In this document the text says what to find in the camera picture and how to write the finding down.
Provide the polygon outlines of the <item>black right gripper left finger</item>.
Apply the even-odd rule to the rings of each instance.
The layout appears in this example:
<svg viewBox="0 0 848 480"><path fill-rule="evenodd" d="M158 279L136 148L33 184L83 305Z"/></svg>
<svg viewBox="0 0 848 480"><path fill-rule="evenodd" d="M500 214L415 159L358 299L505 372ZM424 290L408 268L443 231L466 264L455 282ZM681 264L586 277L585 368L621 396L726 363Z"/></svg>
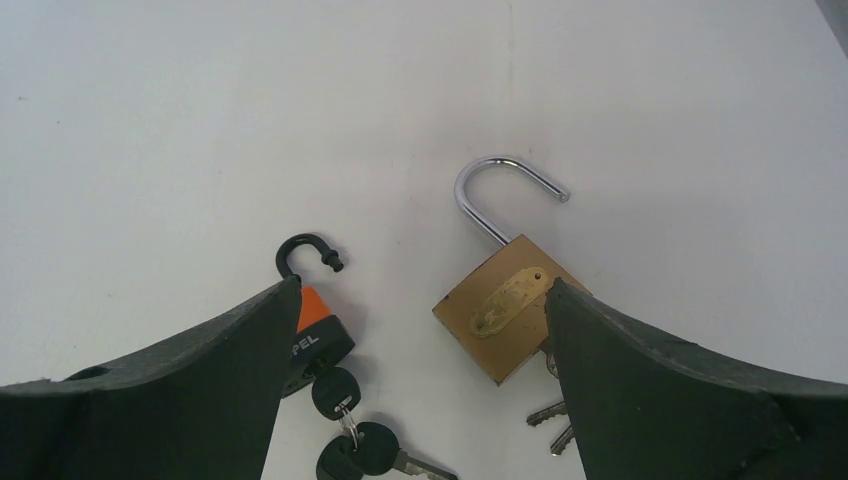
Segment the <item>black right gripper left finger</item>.
<svg viewBox="0 0 848 480"><path fill-rule="evenodd" d="M62 381L1 390L5 479L258 479L301 307L284 280Z"/></svg>

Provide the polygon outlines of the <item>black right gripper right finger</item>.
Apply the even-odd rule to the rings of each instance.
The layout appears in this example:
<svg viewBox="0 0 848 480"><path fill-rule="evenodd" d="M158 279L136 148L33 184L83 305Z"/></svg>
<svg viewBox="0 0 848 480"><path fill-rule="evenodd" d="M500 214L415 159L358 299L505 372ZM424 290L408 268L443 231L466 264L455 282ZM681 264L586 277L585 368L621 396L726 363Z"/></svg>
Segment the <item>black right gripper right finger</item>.
<svg viewBox="0 0 848 480"><path fill-rule="evenodd" d="M556 280L545 313L590 479L843 479L847 387L674 336Z"/></svg>

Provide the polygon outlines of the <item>orange black padlock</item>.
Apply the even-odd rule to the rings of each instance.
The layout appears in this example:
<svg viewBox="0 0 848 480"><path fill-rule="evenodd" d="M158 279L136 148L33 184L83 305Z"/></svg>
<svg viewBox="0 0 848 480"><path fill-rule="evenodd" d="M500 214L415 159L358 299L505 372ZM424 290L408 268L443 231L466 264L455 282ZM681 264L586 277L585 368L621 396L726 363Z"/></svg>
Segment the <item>orange black padlock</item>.
<svg viewBox="0 0 848 480"><path fill-rule="evenodd" d="M343 270L344 263L337 250L317 234L301 233L283 242L276 253L275 264L284 279L301 279L289 266L288 257L303 245L313 246L320 254L321 262L334 272ZM300 314L282 390L284 398L305 388L336 366L355 346L343 322L327 307L314 287L302 283L300 294Z"/></svg>

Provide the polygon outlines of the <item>black-headed key bunch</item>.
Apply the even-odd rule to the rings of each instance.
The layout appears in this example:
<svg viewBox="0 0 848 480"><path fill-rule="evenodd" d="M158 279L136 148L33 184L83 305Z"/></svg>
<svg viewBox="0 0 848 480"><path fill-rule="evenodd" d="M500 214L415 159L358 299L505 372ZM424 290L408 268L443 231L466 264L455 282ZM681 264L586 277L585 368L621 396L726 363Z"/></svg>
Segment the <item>black-headed key bunch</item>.
<svg viewBox="0 0 848 480"><path fill-rule="evenodd" d="M334 366L317 377L312 387L312 400L322 416L338 421L342 429L342 434L332 439L319 454L318 479L363 479L391 471L425 479L457 477L410 455L388 426L375 421L355 421L352 410L361 400L361 390L348 370Z"/></svg>

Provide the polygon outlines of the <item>large brass padlock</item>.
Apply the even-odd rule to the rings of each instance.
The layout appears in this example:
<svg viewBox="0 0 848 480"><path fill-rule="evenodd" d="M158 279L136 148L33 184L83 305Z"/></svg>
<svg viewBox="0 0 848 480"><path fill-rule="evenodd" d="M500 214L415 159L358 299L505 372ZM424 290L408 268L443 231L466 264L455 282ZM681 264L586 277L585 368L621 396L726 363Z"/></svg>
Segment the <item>large brass padlock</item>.
<svg viewBox="0 0 848 480"><path fill-rule="evenodd" d="M476 174L494 167L523 174L561 203L569 200L570 192L514 156L476 159L455 180L459 210L491 237L499 250L448 292L432 313L490 379L501 385L534 354L551 350L545 303L554 281L588 290L527 236L508 236L472 204L467 184Z"/></svg>

